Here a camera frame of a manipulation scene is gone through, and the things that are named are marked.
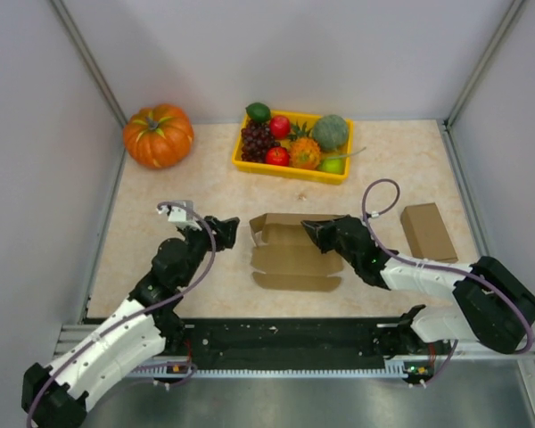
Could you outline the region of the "brown cardboard box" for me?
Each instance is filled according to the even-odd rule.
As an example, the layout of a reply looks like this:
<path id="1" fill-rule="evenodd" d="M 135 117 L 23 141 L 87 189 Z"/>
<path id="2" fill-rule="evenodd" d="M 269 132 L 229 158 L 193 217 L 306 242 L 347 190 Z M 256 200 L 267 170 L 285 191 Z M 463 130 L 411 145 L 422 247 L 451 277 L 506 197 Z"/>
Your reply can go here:
<path id="1" fill-rule="evenodd" d="M 415 258 L 457 262 L 457 252 L 436 203 L 408 205 L 400 214 L 400 222 Z"/>

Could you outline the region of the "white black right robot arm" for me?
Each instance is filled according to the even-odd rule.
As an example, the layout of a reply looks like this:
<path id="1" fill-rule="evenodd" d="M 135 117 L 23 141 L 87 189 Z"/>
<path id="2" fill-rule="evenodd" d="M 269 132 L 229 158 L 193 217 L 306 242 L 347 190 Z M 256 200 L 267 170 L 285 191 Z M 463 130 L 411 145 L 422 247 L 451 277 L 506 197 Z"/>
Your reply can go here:
<path id="1" fill-rule="evenodd" d="M 363 221 L 352 216 L 301 224 L 321 252 L 339 254 L 364 283 L 449 302 L 415 310 L 399 329 L 399 344 L 408 352 L 417 353 L 430 342 L 458 340 L 514 354 L 535 322 L 535 296 L 493 257 L 460 264 L 400 255 L 382 248 Z"/>

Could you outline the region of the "dark green lime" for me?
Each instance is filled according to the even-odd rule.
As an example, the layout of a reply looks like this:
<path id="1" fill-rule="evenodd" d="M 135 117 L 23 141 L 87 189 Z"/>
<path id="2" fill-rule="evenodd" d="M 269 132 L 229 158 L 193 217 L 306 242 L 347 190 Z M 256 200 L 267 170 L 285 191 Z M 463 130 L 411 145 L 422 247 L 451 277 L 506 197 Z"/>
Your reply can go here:
<path id="1" fill-rule="evenodd" d="M 270 108 L 260 102 L 250 103 L 246 106 L 245 111 L 250 120 L 256 123 L 268 122 L 272 117 Z"/>

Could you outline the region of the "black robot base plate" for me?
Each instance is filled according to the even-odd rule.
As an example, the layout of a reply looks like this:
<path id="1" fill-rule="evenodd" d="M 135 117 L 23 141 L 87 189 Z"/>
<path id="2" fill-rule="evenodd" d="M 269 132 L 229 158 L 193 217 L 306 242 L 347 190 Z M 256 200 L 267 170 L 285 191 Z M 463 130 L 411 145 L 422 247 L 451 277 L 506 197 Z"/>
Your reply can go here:
<path id="1" fill-rule="evenodd" d="M 402 317 L 186 318 L 163 357 L 198 368 L 378 368 L 398 356 L 429 354 Z"/>

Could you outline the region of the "orange horned melon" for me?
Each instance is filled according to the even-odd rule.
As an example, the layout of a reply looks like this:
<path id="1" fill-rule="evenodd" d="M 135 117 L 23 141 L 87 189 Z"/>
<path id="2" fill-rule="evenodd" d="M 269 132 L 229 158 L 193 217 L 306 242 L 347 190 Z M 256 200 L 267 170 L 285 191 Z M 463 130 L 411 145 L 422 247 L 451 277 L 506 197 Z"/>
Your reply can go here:
<path id="1" fill-rule="evenodd" d="M 291 124 L 291 134 L 288 139 L 290 163 L 293 168 L 315 170 L 321 161 L 320 146 L 310 133 L 311 129 L 307 123 Z"/>

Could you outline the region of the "aluminium frame post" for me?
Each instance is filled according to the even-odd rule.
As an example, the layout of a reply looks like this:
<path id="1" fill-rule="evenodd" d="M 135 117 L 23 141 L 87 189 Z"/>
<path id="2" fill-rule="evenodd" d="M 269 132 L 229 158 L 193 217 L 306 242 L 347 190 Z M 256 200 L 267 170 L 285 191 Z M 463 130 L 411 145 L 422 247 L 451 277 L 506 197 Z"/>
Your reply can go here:
<path id="1" fill-rule="evenodd" d="M 103 75 L 101 68 L 99 67 L 77 23 L 73 19 L 67 5 L 62 0 L 48 0 L 47 3 L 51 7 L 57 20 L 62 25 L 63 30 L 66 32 L 70 42 L 76 50 L 78 58 L 83 62 L 88 75 L 93 79 L 113 117 L 115 120 L 117 120 L 117 123 L 121 128 L 125 127 L 127 123 L 127 117 L 120 107 L 117 98 L 111 90 L 108 81 Z"/>
<path id="2" fill-rule="evenodd" d="M 478 62 L 475 64 L 473 71 L 461 89 L 449 115 L 443 120 L 443 126 L 447 132 L 449 132 L 460 119 L 465 107 L 475 95 L 479 85 L 485 78 L 485 75 L 489 72 L 493 62 L 496 60 L 502 46 L 509 38 L 509 35 L 513 31 L 517 22 L 523 16 L 528 3 L 529 1 L 527 0 L 514 0 L 509 3 L 503 18 L 499 22 L 490 41 L 483 50 Z"/>

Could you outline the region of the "aluminium frame post left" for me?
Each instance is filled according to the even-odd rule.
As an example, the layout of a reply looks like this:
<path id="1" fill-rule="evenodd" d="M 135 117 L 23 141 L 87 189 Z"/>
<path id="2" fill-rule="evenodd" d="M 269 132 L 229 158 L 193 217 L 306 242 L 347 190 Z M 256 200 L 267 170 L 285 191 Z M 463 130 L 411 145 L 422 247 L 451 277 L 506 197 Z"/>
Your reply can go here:
<path id="1" fill-rule="evenodd" d="M 70 42 L 76 50 L 78 58 L 83 62 L 88 75 L 93 79 L 113 117 L 115 120 L 117 120 L 117 123 L 121 128 L 125 127 L 127 123 L 127 117 L 120 107 L 117 98 L 111 90 L 108 81 L 103 75 L 101 68 L 99 67 L 77 23 L 73 19 L 67 5 L 62 0 L 48 0 L 47 3 L 51 7 L 57 20 L 62 25 L 63 30 L 66 32 Z"/>

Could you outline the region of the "red apple rear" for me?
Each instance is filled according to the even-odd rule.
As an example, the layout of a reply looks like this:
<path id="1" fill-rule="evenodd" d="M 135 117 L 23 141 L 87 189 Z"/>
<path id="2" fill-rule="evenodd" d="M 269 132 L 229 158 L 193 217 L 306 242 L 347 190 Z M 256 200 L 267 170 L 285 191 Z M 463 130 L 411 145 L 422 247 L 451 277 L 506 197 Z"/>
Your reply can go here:
<path id="1" fill-rule="evenodd" d="M 283 115 L 275 115 L 269 121 L 269 130 L 275 139 L 285 139 L 291 132 L 291 122 Z"/>

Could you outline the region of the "green netted melon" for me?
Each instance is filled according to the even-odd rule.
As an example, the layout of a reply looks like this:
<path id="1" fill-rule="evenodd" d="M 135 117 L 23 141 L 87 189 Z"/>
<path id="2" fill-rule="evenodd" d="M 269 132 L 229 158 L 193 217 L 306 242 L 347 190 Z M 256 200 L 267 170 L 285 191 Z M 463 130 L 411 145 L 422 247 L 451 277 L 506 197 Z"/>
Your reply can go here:
<path id="1" fill-rule="evenodd" d="M 347 143 L 349 126 L 341 116 L 325 115 L 315 123 L 312 136 L 324 152 L 332 152 Z"/>

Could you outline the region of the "yellow plastic fruit tray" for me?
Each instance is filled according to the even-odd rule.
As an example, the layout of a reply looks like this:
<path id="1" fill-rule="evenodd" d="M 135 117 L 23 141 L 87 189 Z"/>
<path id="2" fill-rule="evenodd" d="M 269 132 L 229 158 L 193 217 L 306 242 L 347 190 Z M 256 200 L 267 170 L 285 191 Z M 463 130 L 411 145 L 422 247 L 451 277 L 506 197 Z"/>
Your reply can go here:
<path id="1" fill-rule="evenodd" d="M 242 172 L 339 185 L 357 153 L 353 139 L 351 119 L 275 111 L 255 103 L 244 113 L 232 163 Z"/>

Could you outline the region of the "orange pumpkin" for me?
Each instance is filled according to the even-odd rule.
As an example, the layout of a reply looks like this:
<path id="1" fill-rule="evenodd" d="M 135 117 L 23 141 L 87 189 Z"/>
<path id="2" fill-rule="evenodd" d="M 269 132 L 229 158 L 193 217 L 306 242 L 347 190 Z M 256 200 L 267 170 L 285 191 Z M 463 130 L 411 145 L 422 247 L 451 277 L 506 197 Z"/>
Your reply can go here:
<path id="1" fill-rule="evenodd" d="M 168 169 L 188 156 L 194 131 L 185 111 L 169 103 L 143 108 L 122 130 L 130 157 L 148 169 Z"/>

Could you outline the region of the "purple grape bunch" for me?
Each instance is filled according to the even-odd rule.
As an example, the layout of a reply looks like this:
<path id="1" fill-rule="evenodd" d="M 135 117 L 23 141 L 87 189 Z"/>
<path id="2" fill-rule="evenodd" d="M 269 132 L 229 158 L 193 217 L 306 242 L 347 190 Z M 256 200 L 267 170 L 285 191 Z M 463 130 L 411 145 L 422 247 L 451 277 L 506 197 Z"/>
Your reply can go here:
<path id="1" fill-rule="evenodd" d="M 243 161 L 264 163 L 268 151 L 280 143 L 271 133 L 269 125 L 250 119 L 241 130 Z"/>

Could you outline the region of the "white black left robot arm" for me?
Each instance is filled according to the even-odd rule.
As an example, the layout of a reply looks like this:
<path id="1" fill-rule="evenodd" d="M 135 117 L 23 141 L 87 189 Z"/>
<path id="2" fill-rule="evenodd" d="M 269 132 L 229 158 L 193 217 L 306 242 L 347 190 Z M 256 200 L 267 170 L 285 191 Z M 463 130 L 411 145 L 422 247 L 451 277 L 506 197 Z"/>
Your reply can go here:
<path id="1" fill-rule="evenodd" d="M 21 407 L 28 427 L 79 427 L 98 401 L 134 369 L 184 345 L 174 307 L 210 272 L 218 252 L 235 245 L 239 218 L 207 216 L 176 224 L 118 308 L 92 333 L 45 366 L 23 376 Z"/>

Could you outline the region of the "aluminium frame post right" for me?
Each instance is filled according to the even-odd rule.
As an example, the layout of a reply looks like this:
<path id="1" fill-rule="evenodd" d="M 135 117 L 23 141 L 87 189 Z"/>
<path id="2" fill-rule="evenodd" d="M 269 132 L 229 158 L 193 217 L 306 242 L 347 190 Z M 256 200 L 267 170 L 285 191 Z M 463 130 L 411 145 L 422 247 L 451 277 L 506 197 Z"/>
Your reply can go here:
<path id="1" fill-rule="evenodd" d="M 493 62 L 496 60 L 502 46 L 509 38 L 509 35 L 513 31 L 517 22 L 523 16 L 528 3 L 529 1 L 527 0 L 514 0 L 509 3 L 503 18 L 499 22 L 490 41 L 483 50 L 478 62 L 475 64 L 473 71 L 461 89 L 449 115 L 443 120 L 443 126 L 447 132 L 449 132 L 460 119 L 465 107 L 475 95 L 479 85 L 485 78 L 485 75 L 489 72 Z"/>

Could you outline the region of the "red apple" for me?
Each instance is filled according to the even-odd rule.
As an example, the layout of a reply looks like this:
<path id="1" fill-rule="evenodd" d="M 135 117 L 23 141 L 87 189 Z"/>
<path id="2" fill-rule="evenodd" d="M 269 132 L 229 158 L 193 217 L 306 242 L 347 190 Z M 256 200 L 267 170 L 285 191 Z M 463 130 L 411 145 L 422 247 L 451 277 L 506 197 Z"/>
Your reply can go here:
<path id="1" fill-rule="evenodd" d="M 290 165 L 290 154 L 282 146 L 271 148 L 266 153 L 265 163 L 273 166 L 288 167 Z"/>
<path id="2" fill-rule="evenodd" d="M 285 139 L 291 132 L 291 122 L 283 115 L 275 115 L 269 121 L 269 130 L 275 139 Z"/>

